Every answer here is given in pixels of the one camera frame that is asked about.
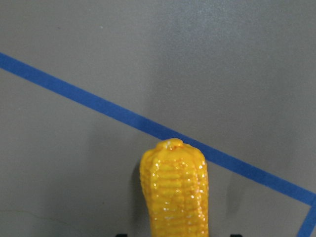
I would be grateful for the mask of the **yellow plastic corn cob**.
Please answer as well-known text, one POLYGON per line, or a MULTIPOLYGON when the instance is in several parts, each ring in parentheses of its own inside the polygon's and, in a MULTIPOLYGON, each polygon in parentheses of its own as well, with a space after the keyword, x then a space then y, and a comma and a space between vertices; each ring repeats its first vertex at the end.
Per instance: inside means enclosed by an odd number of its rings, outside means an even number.
POLYGON ((140 162, 153 237, 207 237, 208 171, 202 152, 178 138, 159 142, 140 162))

